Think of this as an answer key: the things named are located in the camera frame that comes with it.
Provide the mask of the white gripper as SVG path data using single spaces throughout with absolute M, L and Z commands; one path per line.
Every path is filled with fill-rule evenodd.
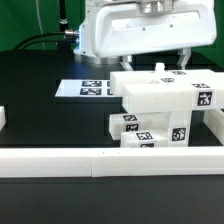
M 190 47 L 210 45 L 217 36 L 214 0 L 171 0 L 169 10 L 158 2 L 147 12 L 142 0 L 102 0 L 96 5 L 92 51 L 102 58 L 122 56 L 125 71 L 133 70 L 131 55 L 173 49 L 179 49 L 177 66 L 184 70 Z

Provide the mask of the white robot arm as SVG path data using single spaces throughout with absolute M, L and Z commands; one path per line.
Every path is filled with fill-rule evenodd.
M 211 45 L 216 37 L 214 0 L 85 0 L 74 54 L 131 70 L 134 55 L 176 50 L 185 67 L 193 47 Z

